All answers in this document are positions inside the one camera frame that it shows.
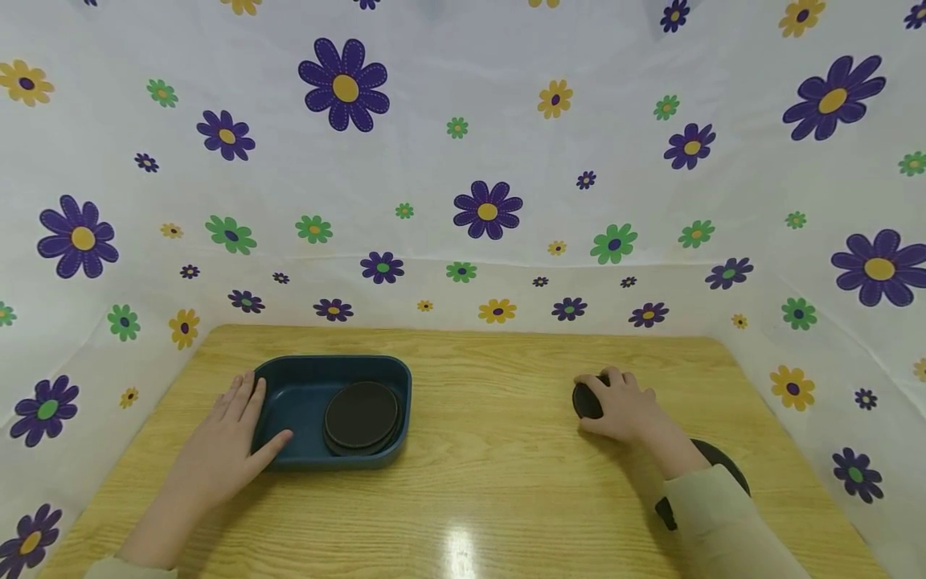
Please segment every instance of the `black round lid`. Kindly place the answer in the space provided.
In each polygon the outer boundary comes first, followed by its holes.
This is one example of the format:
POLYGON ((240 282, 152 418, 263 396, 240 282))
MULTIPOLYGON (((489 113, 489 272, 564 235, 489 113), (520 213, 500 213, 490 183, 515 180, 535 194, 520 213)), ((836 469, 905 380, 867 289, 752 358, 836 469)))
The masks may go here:
POLYGON ((399 421, 393 391, 376 382, 350 384, 325 409, 325 434, 338 447, 367 449, 381 442, 399 421))

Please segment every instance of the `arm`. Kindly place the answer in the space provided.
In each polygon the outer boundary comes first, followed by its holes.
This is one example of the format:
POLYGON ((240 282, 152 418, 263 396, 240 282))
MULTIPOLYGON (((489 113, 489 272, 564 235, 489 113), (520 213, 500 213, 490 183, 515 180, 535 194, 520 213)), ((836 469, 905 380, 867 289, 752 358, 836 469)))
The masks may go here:
POLYGON ((642 445, 665 478, 682 542, 709 579, 809 579, 762 521, 752 499, 722 466, 711 467, 682 428, 641 391, 636 377, 606 369, 611 386, 595 376, 576 378, 592 389, 604 416, 583 418, 583 430, 642 445))

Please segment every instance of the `yellow flower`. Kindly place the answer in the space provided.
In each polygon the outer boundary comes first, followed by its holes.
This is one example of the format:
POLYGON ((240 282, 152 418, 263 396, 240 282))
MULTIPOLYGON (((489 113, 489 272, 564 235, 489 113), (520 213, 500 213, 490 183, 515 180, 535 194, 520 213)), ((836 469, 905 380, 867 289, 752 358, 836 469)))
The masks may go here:
POLYGON ((183 237, 183 230, 173 223, 165 223, 164 225, 161 225, 161 232, 165 237, 169 237, 170 239, 183 237))
POLYGON ((22 60, 14 60, 13 66, 0 62, 0 86, 5 86, 9 97, 15 101, 22 99, 28 107, 35 107, 35 101, 48 102, 48 94, 55 91, 55 86, 45 80, 45 71, 30 69, 22 60))
POLYGON ((782 397, 785 408, 794 406, 797 411, 803 412, 815 402, 810 392, 816 386, 804 378, 804 371, 800 368, 788 370, 787 366, 779 366, 778 373, 772 372, 769 377, 775 383, 771 393, 782 397))
POLYGON ((177 343, 178 350, 193 345, 193 340, 199 335, 199 330, 196 330, 198 323, 196 310, 192 308, 181 309, 177 312, 177 317, 168 322, 168 326, 174 331, 170 339, 177 343))
POLYGON ((782 36, 800 38, 804 29, 817 26, 817 15, 826 7, 820 0, 796 0, 784 9, 784 18, 778 23, 782 36))
POLYGON ((566 243, 562 241, 555 241, 550 244, 546 250, 550 252, 551 256, 561 256, 566 253, 566 243))
POLYGON ((251 16, 257 15, 257 8, 255 5, 260 6, 260 3, 264 0, 222 0, 222 4, 231 4, 231 10, 235 14, 241 16, 242 12, 247 12, 251 16))
POLYGON ((550 89, 540 92, 540 102, 537 103, 537 110, 544 113, 544 119, 549 119, 553 115, 554 119, 559 119, 559 113, 563 110, 569 110, 569 100, 572 98, 572 89, 566 88, 566 79, 557 84, 556 81, 550 81, 550 89))
POLYGON ((132 404, 134 404, 135 400, 137 399, 138 399, 138 390, 135 390, 134 388, 129 388, 128 390, 122 393, 122 399, 119 401, 119 405, 126 409, 132 404))
POLYGON ((508 302, 507 298, 502 301, 490 299, 488 304, 479 306, 479 318, 480 320, 485 320, 486 323, 492 323, 494 321, 505 323, 506 320, 515 317, 516 309, 518 309, 518 306, 508 302))

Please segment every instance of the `flower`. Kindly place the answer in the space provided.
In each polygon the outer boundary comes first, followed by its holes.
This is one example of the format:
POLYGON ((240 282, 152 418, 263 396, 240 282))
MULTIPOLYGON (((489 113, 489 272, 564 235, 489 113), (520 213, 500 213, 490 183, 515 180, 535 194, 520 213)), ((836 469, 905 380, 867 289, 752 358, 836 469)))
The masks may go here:
POLYGON ((666 94, 661 101, 656 102, 656 110, 653 111, 653 114, 656 115, 657 120, 669 120, 669 117, 678 111, 680 104, 681 101, 679 101, 678 96, 666 94))
POLYGON ((659 24, 662 24, 663 32, 677 32, 680 26, 684 26, 685 17, 691 12, 687 5, 688 0, 672 0, 672 5, 662 10, 663 17, 659 24))
POLYGON ((882 229, 869 243, 865 235, 853 233, 845 240, 852 253, 832 254, 830 263, 848 270, 836 278, 840 289, 852 291, 861 287, 858 301, 872 308, 881 301, 881 295, 902 308, 913 303, 913 287, 926 287, 926 270, 915 268, 926 261, 926 245, 913 244, 900 249, 900 233, 882 229))
POLYGON ((225 245, 229 253, 238 253, 243 256, 251 255, 251 247, 257 247, 257 242, 251 239, 251 228, 238 227, 238 221, 231 217, 222 220, 218 215, 210 215, 211 222, 206 223, 206 229, 212 232, 212 242, 225 245))
POLYGON ((267 307, 261 303, 262 300, 259 297, 248 291, 231 290, 229 299, 232 306, 240 308, 246 314, 259 314, 261 309, 267 307))
POLYGON ((309 217, 303 215, 301 221, 297 221, 295 228, 299 230, 299 237, 304 238, 310 244, 316 242, 327 244, 328 238, 333 236, 332 225, 327 221, 322 221, 318 215, 309 217))
POLYGON ((251 130, 246 122, 235 122, 227 110, 223 110, 220 116, 216 116, 211 110, 204 110, 203 119, 206 122, 196 123, 196 130, 206 137, 203 145, 207 149, 220 149, 222 158, 226 161, 234 161, 235 155, 242 161, 247 160, 247 152, 253 150, 256 145, 254 139, 245 137, 251 130))
POLYGON ((593 170, 583 171, 582 175, 579 175, 576 178, 576 187, 579 187, 580 189, 588 189, 594 185, 594 180, 596 177, 597 175, 594 174, 593 170))
POLYGON ((778 22, 782 36, 788 37, 793 34, 795 38, 800 38, 804 29, 817 26, 817 15, 825 7, 826 3, 820 0, 797 0, 789 4, 784 9, 784 18, 778 22))
POLYGON ((119 252, 107 243, 116 237, 116 232, 109 223, 98 221, 99 209, 90 201, 83 204, 82 210, 70 195, 62 195, 60 203, 63 215, 54 209, 46 209, 39 215, 45 229, 54 233, 39 241, 39 255, 43 258, 61 256, 56 271, 66 280, 73 277, 81 265, 88 278, 99 277, 103 274, 103 261, 116 263, 119 259, 119 252))
POLYGON ((710 224, 710 220, 703 223, 701 220, 697 220, 692 223, 691 227, 682 229, 682 237, 679 237, 679 243, 682 244, 682 247, 697 249, 701 244, 710 241, 710 235, 714 233, 715 229, 717 228, 710 224))
POLYGON ((453 117, 447 123, 447 134, 451 139, 462 139, 464 134, 469 132, 469 123, 463 120, 463 117, 453 117))
POLYGON ((388 283, 395 283, 395 276, 405 275, 402 270, 404 262, 401 259, 393 259, 393 252, 387 251, 382 254, 375 251, 369 252, 369 259, 361 259, 360 265, 365 268, 363 277, 373 278, 374 283, 382 283, 385 280, 388 283))
POLYGON ((193 340, 199 335, 199 330, 196 329, 198 324, 199 318, 196 317, 196 310, 193 308, 178 310, 177 317, 168 322, 168 326, 173 330, 170 340, 177 344, 178 350, 193 345, 193 340))
POLYGON ((157 165, 157 161, 152 159, 147 153, 139 153, 136 155, 135 162, 138 163, 139 169, 144 169, 146 173, 157 173, 157 170, 160 169, 157 165))
POLYGON ((549 119, 553 115, 554 119, 559 119, 559 115, 564 110, 569 110, 569 100, 572 98, 572 89, 566 88, 566 79, 557 84, 556 81, 550 81, 549 89, 540 92, 540 102, 537 103, 537 110, 544 113, 544 119, 549 119))
POLYGON ((555 241, 546 247, 546 251, 548 251, 551 256, 561 256, 566 253, 566 243, 555 241))
POLYGON ((138 390, 134 388, 129 388, 122 393, 122 399, 119 401, 119 405, 124 409, 128 408, 135 403, 135 400, 138 399, 138 390))
POLYGON ((853 123, 865 116, 868 108, 858 102, 880 93, 887 80, 883 76, 868 80, 881 65, 881 57, 866 58, 852 70, 852 57, 836 58, 824 81, 819 76, 806 79, 797 88, 804 99, 784 111, 782 121, 801 121, 791 132, 791 138, 800 141, 814 131, 814 139, 823 141, 836 132, 837 121, 853 123))
POLYGON ((624 223, 623 227, 611 223, 603 234, 594 237, 594 247, 591 256, 598 256, 598 264, 605 265, 610 259, 611 263, 620 263, 624 256, 629 256, 633 251, 633 240, 637 234, 631 231, 630 223, 624 223))
POLYGON ((351 38, 344 43, 342 54, 327 38, 315 41, 319 64, 303 60, 299 78, 315 88, 306 94, 306 107, 312 112, 328 111, 328 123, 336 131, 347 130, 348 118, 361 132, 373 130, 373 117, 389 110, 389 97, 372 89, 386 83, 386 67, 379 62, 363 66, 366 48, 351 38))
POLYGON ((724 265, 714 267, 712 273, 704 278, 706 283, 710 283, 710 289, 730 289, 734 283, 746 281, 746 274, 753 270, 749 263, 749 258, 742 258, 738 262, 736 258, 729 258, 724 265))
POLYGON ((922 175, 926 170, 926 155, 922 151, 917 151, 911 155, 904 155, 904 160, 897 163, 900 172, 905 173, 908 177, 913 175, 922 175))
POLYGON ((180 100, 174 94, 173 87, 160 79, 148 79, 148 92, 151 93, 151 100, 159 103, 164 108, 175 108, 177 105, 174 103, 180 100))
POLYGON ((469 237, 479 239, 485 232, 489 239, 501 239, 502 228, 514 229, 520 220, 514 211, 524 207, 520 197, 508 197, 511 190, 504 181, 496 183, 489 193, 485 181, 474 181, 469 187, 471 195, 457 195, 454 207, 463 209, 454 216, 454 225, 469 225, 469 237))
POLYGON ((789 409, 794 406, 795 410, 803 412, 815 402, 810 393, 817 386, 813 384, 813 381, 805 379, 804 371, 800 368, 788 370, 787 366, 779 366, 778 373, 772 372, 769 377, 774 382, 771 393, 782 397, 782 404, 785 408, 789 409))
POLYGON ((469 280, 476 277, 476 270, 476 266, 468 261, 463 263, 454 261, 447 266, 447 277, 454 278, 454 282, 469 283, 469 280))
POLYGON ((863 410, 871 410, 878 406, 878 397, 871 390, 861 388, 856 392, 856 404, 863 410))
POLYGON ((858 494, 868 504, 873 503, 874 498, 884 498, 883 491, 877 485, 882 481, 881 473, 868 468, 871 464, 868 455, 856 456, 852 448, 846 447, 843 448, 843 454, 833 454, 832 461, 836 463, 832 475, 845 482, 845 492, 850 497, 858 494))
POLYGON ((576 316, 585 315, 585 309, 588 308, 588 304, 582 303, 581 297, 564 297, 561 304, 553 304, 553 311, 550 314, 558 316, 558 320, 564 321, 574 321, 576 316))
POLYGON ((35 518, 24 515, 16 525, 17 538, 0 545, 0 576, 19 579, 23 568, 37 567, 45 559, 45 548, 58 539, 55 528, 61 520, 61 509, 52 510, 48 503, 35 511, 35 518))
POLYGON ((800 211, 795 211, 794 213, 788 213, 788 218, 784 222, 791 229, 803 229, 807 225, 807 215, 801 213, 800 211))
POLYGON ((34 447, 48 434, 56 438, 64 430, 64 423, 77 415, 77 405, 71 404, 81 389, 76 385, 68 387, 69 377, 61 374, 52 386, 47 380, 35 385, 35 398, 20 400, 15 408, 22 416, 19 422, 9 429, 9 435, 19 438, 26 435, 26 446, 34 447))
POLYGON ((675 133, 669 138, 669 144, 672 145, 662 157, 672 160, 673 169, 681 169, 686 164, 688 170, 692 170, 697 165, 699 158, 710 155, 710 145, 717 138, 715 132, 711 132, 714 125, 707 125, 701 131, 693 122, 685 125, 684 134, 675 133))
POLYGON ((328 321, 347 321, 347 318, 354 315, 354 312, 350 310, 350 304, 342 303, 340 299, 332 301, 320 299, 319 303, 312 308, 315 308, 316 315, 326 316, 328 321))
POLYGON ((490 299, 488 304, 479 306, 479 319, 485 320, 486 323, 505 323, 515 317, 515 310, 518 306, 510 303, 507 298, 502 301, 490 299))
POLYGON ((400 203, 399 207, 395 208, 395 216, 400 220, 411 219, 413 215, 415 215, 415 208, 408 203, 400 203))
POLYGON ((810 326, 817 323, 817 316, 813 315, 817 309, 808 304, 803 297, 789 297, 787 303, 782 306, 782 311, 783 319, 791 324, 792 330, 809 330, 810 326))
POLYGON ((106 319, 112 324, 109 326, 109 331, 117 335, 122 342, 134 340, 135 334, 142 330, 142 326, 138 323, 138 314, 133 312, 128 305, 113 306, 112 313, 106 316, 106 319))
POLYGON ((663 302, 659 302, 657 304, 646 302, 643 304, 642 308, 635 309, 627 321, 631 322, 634 328, 639 328, 640 326, 652 328, 653 324, 659 323, 666 319, 666 314, 669 313, 669 308, 663 308, 665 305, 666 304, 663 302))
POLYGON ((0 86, 6 87, 6 93, 15 101, 22 99, 27 107, 35 107, 35 101, 48 103, 48 94, 55 91, 55 86, 45 80, 45 71, 30 69, 22 60, 14 60, 13 66, 0 62, 0 86))

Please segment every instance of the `stacked black discs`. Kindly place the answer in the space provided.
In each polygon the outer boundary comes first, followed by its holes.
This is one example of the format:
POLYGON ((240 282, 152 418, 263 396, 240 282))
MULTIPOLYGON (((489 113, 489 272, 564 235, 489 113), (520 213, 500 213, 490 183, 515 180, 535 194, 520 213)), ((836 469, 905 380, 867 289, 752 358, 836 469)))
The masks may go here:
POLYGON ((401 423, 402 410, 392 390, 376 382, 357 382, 328 403, 322 437, 337 456, 366 457, 392 444, 401 423))

